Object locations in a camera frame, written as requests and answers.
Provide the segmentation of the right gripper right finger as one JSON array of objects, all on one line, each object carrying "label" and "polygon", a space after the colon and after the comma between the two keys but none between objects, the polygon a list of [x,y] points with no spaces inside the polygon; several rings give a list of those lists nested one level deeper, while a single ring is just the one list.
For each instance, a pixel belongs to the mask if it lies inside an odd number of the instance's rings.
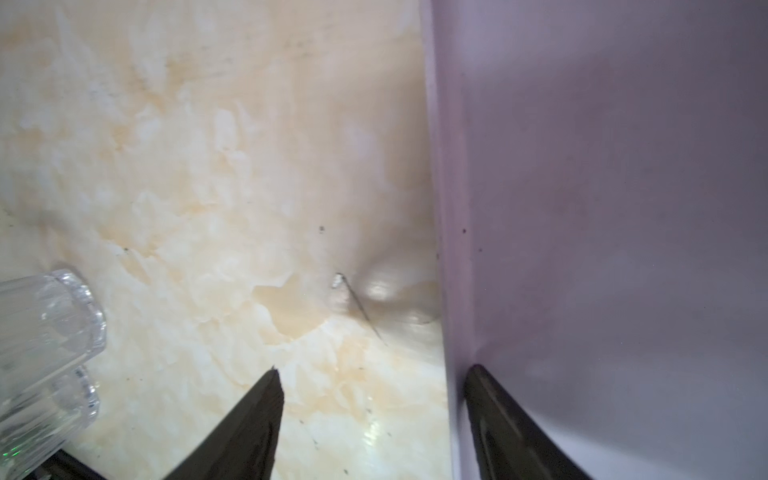
[{"label": "right gripper right finger", "polygon": [[481,479],[590,479],[484,366],[468,370],[464,398]]}]

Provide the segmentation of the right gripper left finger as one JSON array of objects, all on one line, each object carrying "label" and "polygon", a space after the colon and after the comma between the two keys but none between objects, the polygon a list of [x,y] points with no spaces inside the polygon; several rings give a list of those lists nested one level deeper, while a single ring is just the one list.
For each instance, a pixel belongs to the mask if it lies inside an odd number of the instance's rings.
[{"label": "right gripper left finger", "polygon": [[269,479],[284,403],[279,371],[272,368],[167,477]]}]

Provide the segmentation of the lilac plastic tray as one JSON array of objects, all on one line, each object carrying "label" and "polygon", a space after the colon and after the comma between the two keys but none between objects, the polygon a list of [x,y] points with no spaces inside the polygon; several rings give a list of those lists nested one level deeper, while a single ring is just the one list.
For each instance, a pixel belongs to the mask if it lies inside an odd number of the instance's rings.
[{"label": "lilac plastic tray", "polygon": [[487,368],[596,479],[767,475],[767,5],[421,5],[453,475]]}]

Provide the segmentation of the clear ribbed glass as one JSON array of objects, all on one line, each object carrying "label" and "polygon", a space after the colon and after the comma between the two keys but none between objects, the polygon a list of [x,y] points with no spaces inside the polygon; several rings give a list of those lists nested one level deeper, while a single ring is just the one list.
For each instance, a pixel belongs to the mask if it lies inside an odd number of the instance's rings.
[{"label": "clear ribbed glass", "polygon": [[99,355],[106,315],[70,269],[1,283],[1,411]]},{"label": "clear ribbed glass", "polygon": [[97,418],[100,399],[79,366],[13,401],[1,415],[1,477],[21,479]]}]

